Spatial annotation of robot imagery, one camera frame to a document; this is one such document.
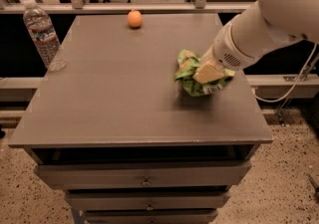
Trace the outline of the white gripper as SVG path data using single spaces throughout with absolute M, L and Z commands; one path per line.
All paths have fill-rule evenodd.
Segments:
M 223 68 L 239 71 L 258 61 L 258 58 L 249 57 L 236 47 L 231 30 L 230 23 L 223 26 L 200 58 L 200 67 L 192 76 L 198 83 L 206 84 L 223 78 Z

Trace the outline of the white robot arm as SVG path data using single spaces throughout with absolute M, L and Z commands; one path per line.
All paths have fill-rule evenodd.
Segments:
M 319 0 L 257 0 L 219 30 L 193 78 L 210 83 L 302 40 L 319 42 Z

